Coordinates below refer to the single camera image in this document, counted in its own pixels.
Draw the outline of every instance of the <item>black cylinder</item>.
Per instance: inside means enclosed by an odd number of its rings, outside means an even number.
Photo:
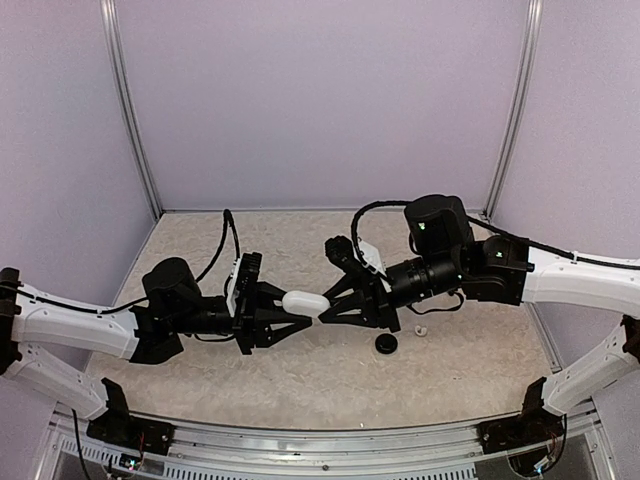
[[[204,308],[176,315],[173,328],[178,333],[231,334],[233,318],[229,315],[224,297],[207,297]]]
[[[391,304],[395,308],[420,302],[460,285],[456,268],[448,258],[427,265],[422,258],[416,257],[389,267],[387,276],[391,286]]]

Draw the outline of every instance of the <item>black cable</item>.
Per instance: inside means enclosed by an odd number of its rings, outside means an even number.
[[[458,305],[455,305],[450,308],[432,308],[430,310],[425,310],[424,312],[420,312],[416,310],[413,304],[407,305],[407,308],[411,310],[413,313],[415,313],[416,315],[429,315],[430,313],[438,313],[438,312],[457,312],[462,308],[462,305],[464,305],[464,296],[460,292],[453,292],[452,295],[455,295],[458,297],[459,303]]]
[[[225,213],[228,216],[229,227],[231,227],[231,233],[233,235],[233,247],[236,252],[236,260],[240,258],[240,241],[238,240],[238,231],[236,230],[236,222],[233,219],[233,215],[231,211],[225,210]]]
[[[224,286],[222,287],[223,293],[224,293],[224,298],[227,298],[229,296],[229,283],[231,282],[231,275],[229,275],[227,277],[227,279],[224,281]]]
[[[564,415],[564,432],[562,434],[562,446],[560,447],[560,453],[558,453],[558,457],[554,459],[553,463],[549,466],[549,468],[547,468],[546,470],[543,470],[542,473],[547,473],[549,470],[551,470],[553,467],[555,467],[558,462],[560,462],[560,459],[562,458],[562,454],[564,453],[564,447],[567,444],[567,430],[568,430],[568,425],[567,425],[567,414],[565,413]]]
[[[358,242],[358,222],[360,221],[360,218],[365,213],[367,213],[369,210],[373,210],[375,208],[405,207],[405,206],[409,205],[410,203],[411,202],[409,202],[407,200],[382,200],[382,201],[377,201],[377,202],[371,202],[371,203],[365,205],[364,207],[362,207],[360,210],[358,210],[353,215],[353,219],[351,220],[351,242],[353,243],[353,248],[354,248],[354,250],[356,252],[356,257],[358,257],[358,260],[360,261],[360,263],[362,265],[364,265],[365,267],[368,266],[367,262],[364,260],[364,257],[362,255],[362,251],[360,250],[360,243]],[[387,276],[384,273],[376,271],[376,274],[380,278],[383,278],[384,280],[389,281],[389,279],[387,278]]]
[[[84,463],[84,456],[82,455],[82,445],[80,444],[80,429],[78,428],[78,414],[75,410],[71,410],[71,413],[73,413],[73,427],[76,431],[76,446],[78,447],[78,458],[80,459],[80,466],[82,467],[84,477],[87,480],[92,480],[89,472],[87,471],[87,465]]]
[[[230,342],[231,340],[233,340],[235,337],[235,335],[229,335],[228,337],[223,337],[223,338],[210,338],[210,339],[206,339],[206,338],[200,338],[198,336],[197,333],[194,333],[193,336],[195,337],[196,340],[199,340],[201,342],[208,342],[208,343],[222,343],[222,342]]]
[[[213,254],[213,257],[211,257],[211,260],[209,261],[207,266],[204,267],[204,270],[202,271],[202,273],[196,277],[196,282],[198,283],[200,283],[200,281],[207,276],[207,274],[211,271],[213,266],[216,264],[216,262],[218,261],[218,258],[220,258],[222,249],[224,248],[224,243],[227,241],[227,229],[229,228],[229,217],[227,216],[227,212],[229,212],[229,210],[225,210],[224,212],[222,212],[222,219],[223,219],[222,236],[220,237],[220,243],[218,244],[216,253]]]
[[[222,227],[222,238],[220,239],[220,244],[218,245],[216,253],[213,255],[213,258],[211,259],[209,264],[205,267],[205,269],[202,271],[202,273],[196,279],[197,282],[200,282],[200,280],[202,280],[209,273],[209,271],[213,268],[215,263],[218,261],[218,258],[220,257],[220,254],[222,253],[222,249],[224,248],[224,242],[227,239],[227,228],[228,228],[229,225],[231,226],[231,231],[233,233],[233,243],[234,243],[234,246],[235,246],[236,258],[240,257],[240,242],[238,241],[238,232],[236,231],[236,226],[235,226],[235,222],[233,220],[233,215],[231,214],[231,211],[225,210],[223,212],[223,219],[224,219],[224,223],[223,223],[223,227]],[[141,303],[141,302],[144,302],[145,300],[148,300],[147,297],[142,297],[142,298],[138,298],[136,300],[133,300],[133,301],[131,301],[129,303],[125,303],[124,305],[120,305],[119,307],[107,308],[105,310],[98,310],[98,309],[95,309],[95,308],[79,307],[77,305],[71,305],[69,303],[58,302],[57,300],[52,300],[52,299],[46,298],[46,297],[38,297],[37,295],[33,295],[33,294],[29,293],[29,292],[25,292],[24,290],[20,290],[20,289],[14,290],[12,288],[7,287],[6,285],[0,285],[0,287],[4,288],[5,290],[10,290],[10,291],[16,292],[18,295],[22,295],[23,297],[26,297],[29,300],[33,300],[35,302],[46,303],[48,305],[53,305],[55,307],[64,308],[66,310],[72,310],[74,312],[81,312],[81,313],[89,313],[91,315],[112,315],[114,313],[118,313],[118,312],[122,312],[123,310],[127,310],[128,308],[131,308],[134,305],[137,305],[138,303]]]
[[[640,270],[640,265],[627,265],[623,263],[613,263],[613,262],[604,262],[602,260],[596,260],[594,258],[589,257],[580,257],[576,256],[574,258],[574,254],[572,252],[568,252],[567,250],[562,250],[558,247],[553,247],[551,245],[545,245],[544,243],[536,242],[534,240],[530,240],[528,238],[519,237],[512,233],[507,232],[506,230],[502,230],[501,228],[494,227],[493,225],[478,220],[477,218],[473,218],[471,216],[467,216],[469,222],[478,225],[482,228],[486,228],[490,232],[497,233],[498,235],[502,235],[505,238],[510,240],[514,240],[529,247],[537,248],[538,250],[543,250],[545,252],[552,253],[557,255],[558,257],[566,258],[569,260],[575,260],[576,262],[589,263],[591,265],[598,265],[599,267],[611,267],[611,268],[620,268],[623,270]]]

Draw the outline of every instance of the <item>black mount bracket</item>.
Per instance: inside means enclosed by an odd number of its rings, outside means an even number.
[[[122,387],[108,378],[108,410],[89,422],[87,436],[136,451],[167,455],[175,427],[167,422],[134,417],[129,413]]]
[[[630,353],[640,361],[640,320],[624,315],[621,325],[627,336],[627,341],[622,346],[622,351]]]
[[[16,305],[17,290],[20,286],[20,272],[15,268],[3,268],[0,271],[0,375],[9,365],[22,360],[18,343],[11,340],[13,317],[20,315],[21,308]]]
[[[542,386],[547,379],[535,381],[524,397],[522,413],[499,420],[488,420],[478,425],[482,451],[485,454],[513,450],[549,440],[564,433],[562,417],[543,409]]]
[[[260,253],[242,255],[233,292],[236,296],[236,312],[231,332],[244,355],[251,355],[254,347],[275,345],[313,323],[309,317],[284,311],[282,298],[286,292],[270,283],[258,281],[261,263]]]
[[[325,254],[344,276],[324,293],[331,307],[319,316],[320,321],[400,331],[398,313],[382,280],[354,257],[351,240],[343,236],[330,238],[325,242]]]

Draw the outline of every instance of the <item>white object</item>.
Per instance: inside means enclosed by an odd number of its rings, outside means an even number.
[[[224,292],[227,297],[227,309],[229,309],[229,315],[231,318],[236,316],[236,299],[238,293],[236,292],[236,283],[238,283],[238,272],[240,271],[240,261],[238,259],[233,262],[233,269],[231,270],[231,280],[227,285],[227,291]]]
[[[427,327],[423,327],[422,325],[416,325],[416,327],[414,328],[413,331],[419,337],[426,337],[427,336]]]
[[[367,262],[384,272],[377,249],[365,242],[361,243],[361,248],[366,251]],[[576,262],[575,256],[567,260],[530,249],[529,261],[535,265],[535,269],[526,276],[522,300],[603,308],[640,318],[640,272]],[[616,264],[640,265],[639,260],[591,258]],[[237,266],[234,267],[229,285],[230,292],[235,290],[235,281]],[[29,286],[22,288],[42,298],[98,311],[106,310],[49,296]],[[12,340],[22,342],[19,351],[23,358],[12,363],[3,376],[14,378],[76,409],[83,418],[92,419],[104,413],[104,386],[50,355],[36,342],[47,341],[130,359],[138,342],[135,337],[135,315],[128,311],[113,315],[81,313],[21,296],[17,304],[22,311],[15,316]],[[285,311],[312,317],[320,315],[329,305],[329,300],[322,295],[306,292],[292,291],[283,298]],[[626,341],[625,329],[618,326],[591,352],[564,371],[548,377],[542,392],[544,408],[554,415],[565,414],[596,391],[639,369],[640,362],[622,351]]]
[[[322,312],[331,306],[329,299],[315,293],[292,290],[282,298],[282,308],[293,315],[305,315],[318,318]]]
[[[382,261],[382,257],[380,256],[380,251],[364,240],[358,239],[358,245],[360,246],[360,251],[362,252],[362,258],[364,259],[367,266],[378,273],[386,275],[387,270],[384,266],[384,262]],[[357,258],[355,252],[356,251],[354,247],[353,254]],[[391,291],[391,286],[389,285],[389,283],[387,283],[386,280],[382,280],[382,285],[384,286],[384,289],[387,291],[387,293]]]

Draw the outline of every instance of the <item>wire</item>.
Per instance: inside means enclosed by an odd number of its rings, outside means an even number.
[[[462,308],[462,305],[464,305],[464,296],[460,292],[453,292],[451,295],[457,296],[459,301],[458,305],[455,305],[451,308],[432,308],[424,312],[420,312],[416,310],[413,304],[407,305],[407,308],[411,310],[413,313],[415,313],[416,315],[429,315],[430,313],[438,313],[438,312],[457,312]]]
[[[558,436],[555,433],[551,433],[551,454],[556,453]]]
[[[80,429],[78,428],[78,414],[75,410],[71,410],[71,413],[73,413],[73,428],[76,431],[76,447],[78,447],[78,458],[80,459],[80,466],[82,467],[84,477],[87,480],[92,480],[89,472],[87,471],[87,465],[84,463],[84,456],[82,455],[82,445],[80,445]]]
[[[224,286],[222,287],[224,298],[227,298],[229,296],[229,283],[231,283],[231,275],[227,277],[227,279],[224,281]]]
[[[565,413],[564,418],[563,418],[563,423],[564,423],[564,432],[562,433],[562,445],[560,446],[560,453],[558,453],[558,456],[555,457],[555,459],[553,460],[553,463],[549,466],[549,468],[545,469],[542,473],[547,473],[549,470],[551,470],[552,468],[554,468],[558,462],[560,462],[560,459],[562,458],[562,454],[564,453],[564,447],[567,444],[567,430],[568,430],[568,425],[567,425],[567,414]]]
[[[200,340],[201,342],[208,342],[208,343],[230,342],[231,340],[236,338],[235,335],[229,335],[228,337],[223,337],[223,338],[201,338],[200,336],[198,336],[197,333],[194,333],[193,336],[195,337],[196,340]]]
[[[557,255],[558,257],[567,258],[569,260],[575,260],[576,262],[590,263],[591,265],[598,265],[599,267],[620,268],[623,270],[640,270],[640,265],[628,265],[623,263],[605,262],[603,260],[596,260],[594,258],[576,256],[573,254],[573,252],[568,252],[567,250],[562,250],[561,248],[536,242],[528,238],[519,237],[517,235],[507,232],[506,230],[502,230],[501,228],[494,227],[489,223],[478,220],[477,218],[473,218],[471,216],[467,216],[467,218],[469,219],[470,223],[478,225],[479,227],[486,228],[487,230],[493,233],[497,233],[510,240],[523,243],[524,245],[527,245],[529,247],[537,248],[538,250],[543,250],[545,252],[552,253],[554,255]]]
[[[231,213],[230,210],[224,210],[222,212],[222,218],[223,218],[223,224],[222,224],[222,236],[220,237],[220,243],[218,244],[216,253],[213,254],[213,257],[211,257],[209,264],[206,267],[204,267],[204,270],[202,271],[202,273],[198,275],[198,277],[196,278],[196,282],[198,283],[200,283],[200,281],[207,276],[207,274],[211,271],[213,266],[218,261],[218,258],[220,258],[220,254],[222,253],[222,250],[224,249],[224,244],[227,240],[227,230],[229,227],[231,227],[231,233],[233,234],[233,243],[236,251],[236,258],[240,257],[240,242],[238,241],[238,232],[236,231],[236,224],[235,224],[235,221],[233,220],[233,214]]]
[[[135,469],[136,473],[133,474],[134,477],[138,474],[138,472],[144,465],[144,432],[140,434],[140,448],[138,450],[140,452],[140,463],[138,464],[138,468]]]
[[[233,215],[232,215],[231,211],[224,210],[223,219],[224,219],[224,223],[223,223],[223,227],[222,227],[222,237],[220,238],[220,244],[218,245],[216,253],[211,258],[211,261],[209,261],[209,264],[205,267],[205,269],[202,271],[202,273],[196,279],[197,282],[200,282],[200,280],[202,280],[209,273],[209,271],[213,268],[215,263],[218,261],[218,258],[220,257],[220,254],[222,253],[222,249],[224,248],[225,240],[227,239],[227,228],[228,228],[228,226],[231,226],[231,232],[233,233],[233,243],[234,243],[234,246],[235,246],[236,258],[240,257],[240,242],[238,240],[238,232],[236,231],[236,225],[235,225],[235,222],[233,220]],[[46,298],[46,297],[39,297],[37,295],[33,295],[32,293],[25,292],[24,290],[20,290],[19,288],[18,289],[13,289],[11,287],[8,287],[7,285],[0,285],[0,288],[2,288],[4,290],[9,290],[11,292],[15,292],[18,295],[26,297],[29,300],[32,300],[34,302],[46,303],[48,305],[53,305],[55,307],[64,308],[65,310],[72,310],[74,312],[80,312],[80,313],[89,313],[91,315],[112,315],[114,313],[118,313],[118,312],[122,312],[123,310],[127,310],[128,308],[131,308],[134,305],[137,305],[137,304],[139,304],[141,302],[144,302],[144,301],[148,300],[147,297],[142,297],[142,298],[138,298],[136,300],[133,300],[133,301],[131,301],[129,303],[125,303],[124,305],[120,305],[119,307],[107,308],[105,310],[98,310],[96,308],[80,307],[80,306],[77,306],[77,305],[71,305],[69,303],[64,303],[64,302],[59,302],[57,300],[52,300],[52,299]]]
[[[377,202],[371,202],[365,205],[364,207],[362,207],[353,215],[353,219],[351,220],[351,243],[353,243],[353,248],[356,252],[356,257],[358,257],[358,260],[362,265],[364,265],[365,267],[370,267],[364,259],[362,250],[360,250],[360,243],[358,241],[358,222],[360,221],[360,218],[362,218],[362,216],[365,213],[367,213],[369,210],[382,208],[382,207],[404,207],[409,205],[410,203],[411,202],[407,200],[382,200]],[[388,277],[384,273],[376,270],[375,274],[378,275],[380,278],[383,278],[384,280],[389,281]]]
[[[416,242],[413,241],[413,235],[411,234],[409,234],[409,249],[414,255],[420,255],[420,252],[416,250]]]

